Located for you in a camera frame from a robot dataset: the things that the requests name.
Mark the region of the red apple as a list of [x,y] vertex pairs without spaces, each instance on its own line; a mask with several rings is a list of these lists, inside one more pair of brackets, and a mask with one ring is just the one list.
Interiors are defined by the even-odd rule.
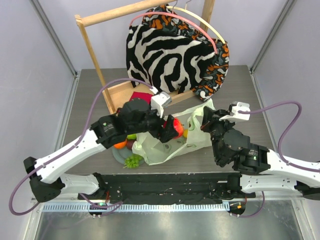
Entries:
[[174,118],[173,128],[177,132],[177,136],[174,137],[175,139],[180,138],[185,131],[184,125],[180,122],[180,120],[178,118]]

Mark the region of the yellow mango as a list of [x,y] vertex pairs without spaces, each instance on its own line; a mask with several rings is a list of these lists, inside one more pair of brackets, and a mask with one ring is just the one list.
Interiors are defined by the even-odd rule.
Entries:
[[184,130],[184,132],[183,132],[183,137],[184,137],[184,138],[187,138],[187,137],[188,137],[188,132],[189,132],[188,129],[185,129],[185,130]]

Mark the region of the pale green plastic bag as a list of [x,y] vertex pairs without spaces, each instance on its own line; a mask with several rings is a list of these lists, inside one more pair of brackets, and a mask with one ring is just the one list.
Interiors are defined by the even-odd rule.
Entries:
[[148,165],[159,165],[168,160],[187,153],[197,151],[202,148],[210,147],[211,136],[201,130],[204,117],[204,107],[214,110],[211,99],[206,102],[188,108],[182,112],[173,114],[188,130],[187,136],[172,139],[166,143],[161,143],[152,137],[148,132],[136,135],[136,141],[132,146],[132,152],[144,158]]

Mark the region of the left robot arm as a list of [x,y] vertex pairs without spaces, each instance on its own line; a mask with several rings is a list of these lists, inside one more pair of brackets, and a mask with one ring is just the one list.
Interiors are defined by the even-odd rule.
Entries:
[[60,194],[83,194],[89,199],[102,199],[108,185],[99,173],[67,174],[78,163],[126,140],[128,135],[150,133],[166,143],[178,136],[174,117],[159,116],[158,110],[143,99],[126,102],[117,113],[103,116],[84,134],[56,152],[43,158],[26,158],[23,163],[35,199],[45,203]]

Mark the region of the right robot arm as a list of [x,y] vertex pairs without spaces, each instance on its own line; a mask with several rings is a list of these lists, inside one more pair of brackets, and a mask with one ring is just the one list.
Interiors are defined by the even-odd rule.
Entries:
[[284,157],[265,146],[254,144],[249,136],[234,129],[238,122],[250,119],[249,105],[236,102],[228,110],[203,109],[201,130],[210,134],[213,159],[240,173],[237,180],[226,184],[233,198],[242,193],[293,191],[309,200],[320,199],[320,164]]

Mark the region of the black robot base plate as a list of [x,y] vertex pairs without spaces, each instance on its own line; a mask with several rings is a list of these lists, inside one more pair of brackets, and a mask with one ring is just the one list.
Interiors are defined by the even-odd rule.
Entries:
[[255,198],[244,193],[239,173],[105,174],[102,188],[89,200],[119,201],[126,205],[204,205],[223,200]]

